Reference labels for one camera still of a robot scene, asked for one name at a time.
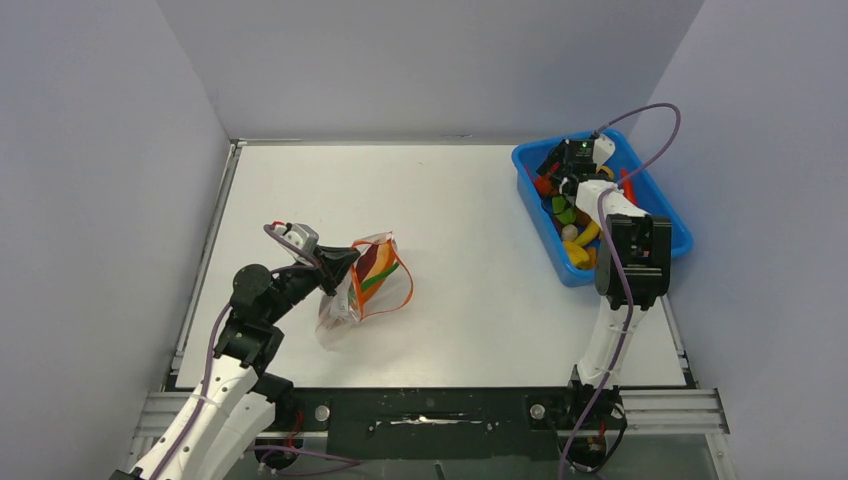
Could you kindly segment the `orange toy pumpkin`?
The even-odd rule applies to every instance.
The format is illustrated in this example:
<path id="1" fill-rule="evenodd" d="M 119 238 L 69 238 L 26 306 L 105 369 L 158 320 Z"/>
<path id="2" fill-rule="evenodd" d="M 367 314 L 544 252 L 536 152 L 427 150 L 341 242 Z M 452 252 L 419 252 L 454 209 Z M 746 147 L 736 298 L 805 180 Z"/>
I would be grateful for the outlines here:
<path id="1" fill-rule="evenodd" d="M 537 194 L 543 198 L 553 198 L 560 195 L 558 184 L 552 182 L 547 176 L 536 177 L 533 181 L 534 188 Z"/>

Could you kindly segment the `green toy bean pod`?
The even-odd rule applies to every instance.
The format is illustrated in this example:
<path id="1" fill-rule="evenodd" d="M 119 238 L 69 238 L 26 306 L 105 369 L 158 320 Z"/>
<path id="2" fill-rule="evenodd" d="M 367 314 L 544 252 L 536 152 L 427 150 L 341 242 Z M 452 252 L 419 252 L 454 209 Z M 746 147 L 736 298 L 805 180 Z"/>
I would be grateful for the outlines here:
<path id="1" fill-rule="evenodd" d="M 399 262 L 395 262 L 393 265 L 391 265 L 391 266 L 390 266 L 390 267 L 388 267 L 387 269 L 385 269 L 385 270 L 381 271 L 380 273 L 378 273 L 378 274 L 376 274 L 376 275 L 374 275 L 374 276 L 371 276 L 371 277 L 367 278 L 366 280 L 364 280 L 364 281 L 361 283 L 361 289 L 362 289 L 363 291 L 367 291 L 367 290 L 369 290 L 369 289 L 373 288 L 375 285 L 380 284 L 380 283 L 381 283 L 381 282 L 383 282 L 383 281 L 384 281 L 384 280 L 385 280 L 388 276 L 390 276 L 392 273 L 394 273 L 394 272 L 395 272 L 395 271 L 399 268 L 399 266 L 400 266 L 400 263 L 399 263 Z"/>

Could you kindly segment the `clear zip top bag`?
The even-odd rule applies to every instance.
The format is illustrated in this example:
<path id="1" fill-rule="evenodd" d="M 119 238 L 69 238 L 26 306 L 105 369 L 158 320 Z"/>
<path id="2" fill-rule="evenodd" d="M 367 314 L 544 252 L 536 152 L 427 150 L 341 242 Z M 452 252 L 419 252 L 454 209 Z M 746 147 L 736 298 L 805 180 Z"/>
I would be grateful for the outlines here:
<path id="1" fill-rule="evenodd" d="M 320 301 L 315 336 L 326 350 L 365 320 L 404 308 L 414 295 L 414 279 L 393 232 L 358 239 L 352 247 L 360 257 L 336 294 L 323 295 Z"/>

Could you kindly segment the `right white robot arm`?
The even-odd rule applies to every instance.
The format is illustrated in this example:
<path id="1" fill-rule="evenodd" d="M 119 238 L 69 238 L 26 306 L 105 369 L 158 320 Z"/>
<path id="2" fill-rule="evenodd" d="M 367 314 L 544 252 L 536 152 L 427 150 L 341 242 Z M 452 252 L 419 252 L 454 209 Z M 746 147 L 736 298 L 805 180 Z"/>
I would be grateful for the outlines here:
<path id="1" fill-rule="evenodd" d="M 594 162 L 595 140 L 560 141 L 537 168 L 540 177 L 602 234 L 595 268 L 601 297 L 596 326 L 575 366 L 582 386 L 614 389 L 636 327 L 670 284 L 672 223 L 634 204 Z"/>

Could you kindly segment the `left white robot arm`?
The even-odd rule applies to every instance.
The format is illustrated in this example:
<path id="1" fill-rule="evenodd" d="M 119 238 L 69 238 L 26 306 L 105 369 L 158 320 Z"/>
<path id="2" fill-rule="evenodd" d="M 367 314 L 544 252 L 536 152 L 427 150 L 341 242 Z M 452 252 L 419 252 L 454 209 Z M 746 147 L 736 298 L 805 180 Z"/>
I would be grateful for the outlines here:
<path id="1" fill-rule="evenodd" d="M 284 338 L 277 321 L 316 289 L 335 293 L 359 256 L 352 247 L 317 246 L 286 267 L 241 268 L 213 325 L 201 381 L 150 450 L 112 478 L 224 478 L 292 390 L 267 371 Z"/>

